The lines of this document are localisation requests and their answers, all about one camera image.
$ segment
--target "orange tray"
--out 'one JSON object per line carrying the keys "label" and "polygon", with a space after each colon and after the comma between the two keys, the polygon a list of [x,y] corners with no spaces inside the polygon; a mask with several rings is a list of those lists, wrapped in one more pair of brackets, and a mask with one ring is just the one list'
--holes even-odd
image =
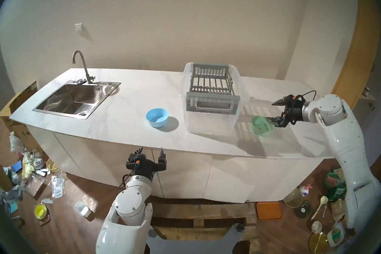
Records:
{"label": "orange tray", "polygon": [[279,202],[258,202],[257,214],[259,220],[279,220],[283,217]]}

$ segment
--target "bottle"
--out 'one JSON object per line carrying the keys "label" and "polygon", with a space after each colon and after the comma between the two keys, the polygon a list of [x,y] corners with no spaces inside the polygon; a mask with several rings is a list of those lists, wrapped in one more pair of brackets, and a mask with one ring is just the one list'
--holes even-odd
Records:
{"label": "bottle", "polygon": [[307,184],[306,186],[301,186],[299,188],[299,190],[300,190],[302,196],[306,196],[306,195],[308,195],[309,189],[311,189],[311,188],[312,188],[312,186],[310,184]]}

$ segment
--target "cardboard box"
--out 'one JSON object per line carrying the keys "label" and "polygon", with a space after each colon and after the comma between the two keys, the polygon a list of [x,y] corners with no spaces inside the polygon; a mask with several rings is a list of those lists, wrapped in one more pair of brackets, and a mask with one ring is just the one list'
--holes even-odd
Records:
{"label": "cardboard box", "polygon": [[9,119],[11,114],[14,113],[24,102],[26,102],[33,94],[37,92],[37,82],[34,81],[21,93],[17,93],[11,101],[1,110],[0,117],[7,126],[9,132],[13,131],[13,126],[22,125],[19,122],[16,122],[12,119]]}
{"label": "cardboard box", "polygon": [[34,137],[29,132],[28,128],[12,119],[9,119],[12,113],[18,109],[24,102],[26,102],[33,94],[37,92],[37,82],[34,81],[28,88],[26,88],[21,93],[16,94],[11,101],[0,112],[0,117],[7,126],[9,132],[14,131],[15,135],[21,139],[21,142],[29,150],[33,151],[36,149],[40,153],[43,153],[43,149],[34,139]]}
{"label": "cardboard box", "polygon": [[0,164],[0,187],[3,191],[7,192],[12,189],[12,182],[9,177],[5,174],[3,166]]}

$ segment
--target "cup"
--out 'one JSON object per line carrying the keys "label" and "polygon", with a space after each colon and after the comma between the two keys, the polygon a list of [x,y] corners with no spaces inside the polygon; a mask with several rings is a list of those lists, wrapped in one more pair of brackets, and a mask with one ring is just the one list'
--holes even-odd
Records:
{"label": "cup", "polygon": [[313,233],[320,233],[323,229],[323,225],[321,224],[320,221],[314,221],[312,226],[311,226],[311,231]]}

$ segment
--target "clear plastic bin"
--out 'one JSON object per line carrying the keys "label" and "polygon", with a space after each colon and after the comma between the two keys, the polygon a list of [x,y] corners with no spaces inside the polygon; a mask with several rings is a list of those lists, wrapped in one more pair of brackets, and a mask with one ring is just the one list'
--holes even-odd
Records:
{"label": "clear plastic bin", "polygon": [[242,103],[250,101],[235,66],[193,62],[185,65],[181,98],[187,130],[194,134],[213,135],[231,134]]}

